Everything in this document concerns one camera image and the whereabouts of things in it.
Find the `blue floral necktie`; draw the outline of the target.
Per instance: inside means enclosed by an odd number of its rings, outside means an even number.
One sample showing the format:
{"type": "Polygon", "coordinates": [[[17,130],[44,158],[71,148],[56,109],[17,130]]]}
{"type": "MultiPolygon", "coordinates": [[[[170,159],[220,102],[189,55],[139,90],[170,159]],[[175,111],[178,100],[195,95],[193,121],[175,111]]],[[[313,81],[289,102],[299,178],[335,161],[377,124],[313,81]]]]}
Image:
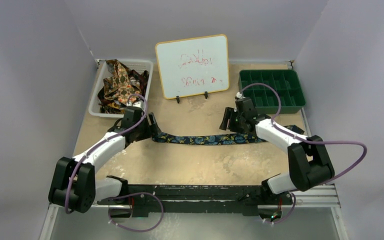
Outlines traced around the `blue floral necktie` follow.
{"type": "Polygon", "coordinates": [[[150,138],[156,143],[193,145],[193,146],[223,146],[243,145],[270,142],[274,143],[286,137],[282,132],[269,132],[258,134],[240,126],[228,128],[231,133],[215,135],[179,136],[160,131],[159,128],[150,132],[150,138]]]}

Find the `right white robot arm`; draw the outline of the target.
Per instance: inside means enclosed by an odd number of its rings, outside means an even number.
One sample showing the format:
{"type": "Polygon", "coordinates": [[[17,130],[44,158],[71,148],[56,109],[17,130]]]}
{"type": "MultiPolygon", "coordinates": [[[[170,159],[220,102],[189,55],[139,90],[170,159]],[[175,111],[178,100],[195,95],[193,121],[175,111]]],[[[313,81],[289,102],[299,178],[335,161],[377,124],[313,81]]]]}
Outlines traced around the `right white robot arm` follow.
{"type": "Polygon", "coordinates": [[[260,196],[268,204],[274,203],[285,192],[307,191],[335,176],[335,170],[322,139],[298,134],[277,124],[266,114],[258,114],[249,97],[235,100],[235,107],[226,107],[221,130],[250,134],[265,140],[288,157],[288,172],[275,175],[262,182],[260,196]]]}

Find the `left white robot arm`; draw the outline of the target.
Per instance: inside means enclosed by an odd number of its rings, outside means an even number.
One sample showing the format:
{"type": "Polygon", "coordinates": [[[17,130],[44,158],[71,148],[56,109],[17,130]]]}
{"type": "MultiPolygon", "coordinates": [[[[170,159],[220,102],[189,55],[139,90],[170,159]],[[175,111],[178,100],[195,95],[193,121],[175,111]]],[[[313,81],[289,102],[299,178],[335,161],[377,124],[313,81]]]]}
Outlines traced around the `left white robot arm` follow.
{"type": "Polygon", "coordinates": [[[103,180],[97,172],[116,154],[134,142],[150,139],[160,132],[155,115],[140,107],[129,106],[90,148],[74,157],[61,157],[55,166],[48,201],[64,207],[67,214],[85,213],[102,200],[118,205],[129,199],[128,181],[109,175],[103,180]]]}

